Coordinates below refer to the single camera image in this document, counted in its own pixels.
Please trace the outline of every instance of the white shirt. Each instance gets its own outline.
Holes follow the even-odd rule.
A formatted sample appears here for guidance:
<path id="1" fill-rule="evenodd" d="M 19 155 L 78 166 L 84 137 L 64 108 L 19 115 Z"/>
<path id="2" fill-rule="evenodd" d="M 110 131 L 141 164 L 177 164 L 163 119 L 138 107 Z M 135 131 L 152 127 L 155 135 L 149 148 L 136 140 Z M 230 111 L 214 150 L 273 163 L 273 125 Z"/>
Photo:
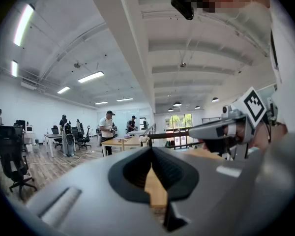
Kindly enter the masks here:
<path id="1" fill-rule="evenodd" d="M 295 132 L 295 25 L 277 0 L 270 0 L 271 29 L 277 57 L 270 50 L 277 91 L 272 98 L 278 107 L 277 121 L 286 124 L 288 132 Z"/>
<path id="2" fill-rule="evenodd" d="M 102 118 L 99 121 L 99 126 L 104 128 L 113 128 L 113 119 L 107 120 L 106 117 Z M 102 137 L 113 137 L 114 134 L 112 132 L 107 132 L 102 130 Z"/>

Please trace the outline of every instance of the microwave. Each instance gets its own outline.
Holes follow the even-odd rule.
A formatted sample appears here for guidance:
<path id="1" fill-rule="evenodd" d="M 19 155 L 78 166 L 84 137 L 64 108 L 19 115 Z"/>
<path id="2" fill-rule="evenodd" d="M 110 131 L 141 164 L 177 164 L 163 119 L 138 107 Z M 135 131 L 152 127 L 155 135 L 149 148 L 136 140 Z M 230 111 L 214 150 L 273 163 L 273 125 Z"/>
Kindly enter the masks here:
<path id="1" fill-rule="evenodd" d="M 34 127 L 33 126 L 25 126 L 25 131 L 26 132 L 34 132 Z"/>

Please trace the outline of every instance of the man in white shirt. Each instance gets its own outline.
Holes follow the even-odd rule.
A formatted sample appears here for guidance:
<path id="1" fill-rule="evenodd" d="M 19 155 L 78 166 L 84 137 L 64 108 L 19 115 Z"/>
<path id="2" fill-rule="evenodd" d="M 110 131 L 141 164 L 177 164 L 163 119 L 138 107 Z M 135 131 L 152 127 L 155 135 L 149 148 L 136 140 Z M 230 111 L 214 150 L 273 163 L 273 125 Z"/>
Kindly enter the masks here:
<path id="1" fill-rule="evenodd" d="M 281 123 L 272 127 L 271 140 L 274 141 L 287 132 L 295 133 L 295 25 L 292 19 L 278 0 L 197 0 L 197 4 L 205 11 L 214 12 L 218 8 L 241 8 L 252 1 L 268 8 L 271 16 L 270 59 L 278 87 L 272 98 L 278 107 L 277 121 Z M 243 127 L 237 126 L 239 138 L 242 130 Z M 268 146 L 266 127 L 261 123 L 250 146 L 261 150 Z"/>
<path id="2" fill-rule="evenodd" d="M 107 111 L 106 117 L 102 118 L 99 121 L 99 129 L 102 132 L 102 139 L 101 142 L 107 141 L 114 137 L 113 134 L 113 112 Z M 107 155 L 112 154 L 112 147 L 106 146 Z"/>

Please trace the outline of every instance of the smoke detector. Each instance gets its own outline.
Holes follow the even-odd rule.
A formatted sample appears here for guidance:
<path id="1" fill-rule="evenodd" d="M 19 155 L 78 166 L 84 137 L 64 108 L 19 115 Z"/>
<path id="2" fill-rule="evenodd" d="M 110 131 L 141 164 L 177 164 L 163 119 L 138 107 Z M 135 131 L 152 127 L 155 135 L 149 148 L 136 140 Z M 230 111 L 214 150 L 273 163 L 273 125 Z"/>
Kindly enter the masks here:
<path id="1" fill-rule="evenodd" d="M 75 68 L 80 68 L 81 65 L 77 62 L 77 63 L 74 64 L 74 67 L 75 67 Z"/>

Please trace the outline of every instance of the floor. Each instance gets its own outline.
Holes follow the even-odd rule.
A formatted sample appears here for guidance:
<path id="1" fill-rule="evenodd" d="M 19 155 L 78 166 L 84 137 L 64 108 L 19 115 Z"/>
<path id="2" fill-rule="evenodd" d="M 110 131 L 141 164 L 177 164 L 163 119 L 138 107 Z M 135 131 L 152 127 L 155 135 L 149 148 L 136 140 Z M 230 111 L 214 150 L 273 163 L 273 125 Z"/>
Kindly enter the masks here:
<path id="1" fill-rule="evenodd" d="M 50 152 L 46 153 L 44 145 L 39 146 L 39 152 L 24 153 L 24 155 L 27 155 L 26 158 L 29 164 L 30 173 L 30 176 L 25 176 L 25 178 L 33 177 L 35 181 L 29 181 L 28 183 L 36 186 L 37 189 L 40 190 L 45 185 L 54 181 L 77 165 L 89 160 L 102 158 L 102 151 L 101 148 L 96 146 L 96 139 L 91 141 L 90 144 L 92 145 L 92 148 L 77 149 L 74 153 L 75 155 L 70 158 L 63 156 L 61 147 L 53 147 L 54 158 L 52 158 Z M 112 148 L 112 152 L 113 154 L 119 152 L 119 148 Z M 4 175 L 0 162 L 0 187 L 6 196 L 12 197 L 22 203 L 26 203 L 26 201 L 35 194 L 33 188 L 24 186 L 22 190 L 24 201 L 22 201 L 19 197 L 18 187 L 13 189 L 13 193 L 10 192 L 9 187 L 12 184 L 13 181 Z M 164 220 L 165 208 L 151 208 L 151 211 L 162 223 Z"/>

